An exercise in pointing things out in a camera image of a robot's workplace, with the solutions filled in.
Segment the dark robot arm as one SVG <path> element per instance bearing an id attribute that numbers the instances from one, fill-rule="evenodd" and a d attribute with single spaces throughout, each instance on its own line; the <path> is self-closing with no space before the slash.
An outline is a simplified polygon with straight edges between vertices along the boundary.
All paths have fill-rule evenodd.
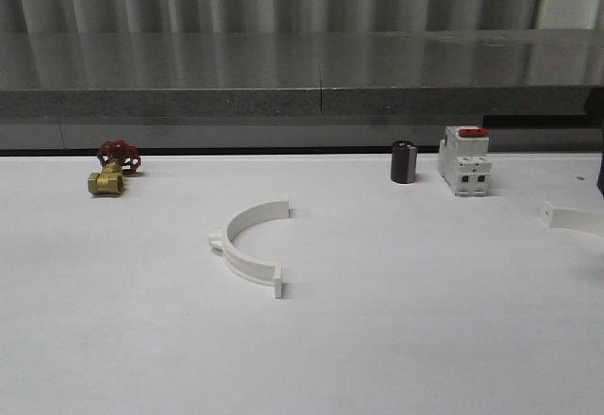
<path id="1" fill-rule="evenodd" d="M 597 186 L 598 190 L 600 191 L 600 193 L 602 194 L 602 196 L 604 196 L 604 153 L 603 152 L 602 152 L 602 156 L 601 156 L 600 169 L 599 169 L 599 173 L 598 173 L 596 186 Z"/>

